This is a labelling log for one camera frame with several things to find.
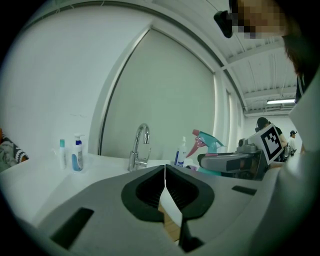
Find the dark cap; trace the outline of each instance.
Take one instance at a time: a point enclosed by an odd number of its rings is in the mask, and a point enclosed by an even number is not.
[[[262,130],[266,124],[269,124],[269,121],[265,117],[260,117],[256,123],[259,129]]]

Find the hair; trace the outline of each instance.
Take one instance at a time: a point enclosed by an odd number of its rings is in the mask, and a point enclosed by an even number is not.
[[[287,57],[293,63],[294,71],[298,76],[309,72],[313,78],[320,63],[318,34],[315,26],[319,23],[318,16],[313,13],[313,2],[306,0],[299,5],[290,0],[274,0],[283,10],[289,21],[289,35],[283,36],[284,48]],[[292,24],[299,26],[300,32],[295,32]]]
[[[283,36],[285,53],[289,60],[292,62],[295,73],[298,76],[301,76],[306,68],[302,55],[295,47],[294,40],[296,39],[297,38],[293,38],[293,36]]]
[[[258,125],[259,129],[262,130],[266,124],[271,124],[268,119],[265,117],[259,117],[258,120],[256,121],[256,124]]]

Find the fluorescent light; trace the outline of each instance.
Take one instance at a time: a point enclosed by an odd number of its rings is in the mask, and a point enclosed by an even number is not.
[[[276,100],[268,100],[267,104],[282,104],[282,103],[295,103],[294,98],[290,99],[276,99]]]

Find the teal spray bottle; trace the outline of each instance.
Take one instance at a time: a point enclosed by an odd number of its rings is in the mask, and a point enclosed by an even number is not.
[[[207,153],[205,154],[206,157],[218,156],[218,148],[224,147],[224,145],[217,138],[203,131],[193,130],[192,134],[196,136],[195,143],[189,154],[186,156],[187,158],[193,155],[198,148],[202,148],[204,146],[208,147]],[[202,167],[200,167],[197,171],[205,174],[221,176],[221,172],[219,171],[207,170]]]

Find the clear bottle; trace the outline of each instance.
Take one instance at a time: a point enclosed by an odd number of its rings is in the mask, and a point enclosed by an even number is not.
[[[183,136],[182,137],[182,143],[181,143],[181,145],[178,147],[178,149],[176,151],[174,165],[183,167],[185,159],[186,159],[186,155],[187,155],[186,137]]]

